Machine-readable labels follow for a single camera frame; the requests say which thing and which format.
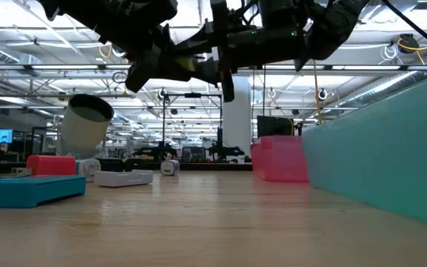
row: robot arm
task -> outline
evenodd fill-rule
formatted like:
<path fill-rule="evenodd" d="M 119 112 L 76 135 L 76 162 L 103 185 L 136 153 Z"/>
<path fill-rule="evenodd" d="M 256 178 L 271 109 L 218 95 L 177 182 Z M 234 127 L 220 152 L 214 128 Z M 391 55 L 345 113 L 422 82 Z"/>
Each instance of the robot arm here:
<path fill-rule="evenodd" d="M 314 0 L 250 0 L 229 10 L 225 0 L 211 0 L 213 21 L 188 40 L 174 44 L 170 28 L 159 24 L 176 15 L 176 0 L 39 0 L 47 17 L 69 14 L 96 31 L 100 42 L 126 52 L 132 66 L 126 87 L 137 93 L 151 78 L 222 83 L 224 100 L 234 99 L 232 74 L 240 67 L 295 59 L 296 70 L 309 59 L 326 59 L 350 36 L 369 0 L 338 0 L 322 7 Z M 263 27 L 244 13 L 257 5 Z M 314 21 L 305 33 L 308 19 Z M 197 54 L 216 47 L 219 60 Z"/>

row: teal box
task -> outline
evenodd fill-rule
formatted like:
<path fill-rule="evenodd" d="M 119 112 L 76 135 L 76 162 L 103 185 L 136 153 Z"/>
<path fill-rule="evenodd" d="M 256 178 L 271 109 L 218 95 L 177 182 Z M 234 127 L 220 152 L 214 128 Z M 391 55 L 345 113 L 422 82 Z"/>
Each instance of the teal box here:
<path fill-rule="evenodd" d="M 305 131 L 310 183 L 427 223 L 427 80 Z"/>
<path fill-rule="evenodd" d="M 0 179 L 0 208 L 35 208 L 43 202 L 85 195 L 84 176 Z"/>

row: small white object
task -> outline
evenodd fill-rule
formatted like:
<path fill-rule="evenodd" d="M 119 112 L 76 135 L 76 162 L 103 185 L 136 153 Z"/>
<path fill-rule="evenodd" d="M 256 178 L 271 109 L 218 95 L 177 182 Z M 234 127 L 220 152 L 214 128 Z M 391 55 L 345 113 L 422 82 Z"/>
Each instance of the small white object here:
<path fill-rule="evenodd" d="M 165 160 L 161 163 L 161 174 L 164 176 L 176 176 L 180 171 L 177 160 Z"/>
<path fill-rule="evenodd" d="M 76 172 L 78 175 L 87 177 L 87 182 L 95 180 L 95 173 L 102 170 L 102 165 L 97 159 L 84 159 L 76 161 Z"/>
<path fill-rule="evenodd" d="M 122 187 L 130 185 L 147 185 L 153 182 L 152 171 L 139 171 L 116 173 L 109 171 L 97 171 L 95 184 L 106 187 Z"/>

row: white column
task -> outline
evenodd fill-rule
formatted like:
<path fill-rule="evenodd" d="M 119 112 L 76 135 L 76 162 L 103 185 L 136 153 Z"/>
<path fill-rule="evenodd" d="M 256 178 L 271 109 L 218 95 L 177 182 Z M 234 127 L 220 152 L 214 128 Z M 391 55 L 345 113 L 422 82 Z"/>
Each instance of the white column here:
<path fill-rule="evenodd" d="M 238 146 L 246 156 L 251 156 L 251 88 L 248 77 L 234 77 L 234 86 L 235 100 L 223 105 L 223 145 Z M 239 156 L 237 160 L 244 163 L 244 158 Z"/>

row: red block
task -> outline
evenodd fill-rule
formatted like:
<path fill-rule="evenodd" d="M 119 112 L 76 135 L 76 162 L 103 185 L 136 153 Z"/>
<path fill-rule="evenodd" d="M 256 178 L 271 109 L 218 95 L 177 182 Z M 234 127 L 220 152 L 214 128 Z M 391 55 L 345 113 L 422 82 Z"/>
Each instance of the red block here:
<path fill-rule="evenodd" d="M 26 168 L 32 169 L 32 176 L 38 175 L 75 175 L 76 163 L 72 156 L 31 155 Z"/>
<path fill-rule="evenodd" d="M 251 145 L 253 173 L 268 182 L 309 182 L 301 136 L 264 136 Z"/>

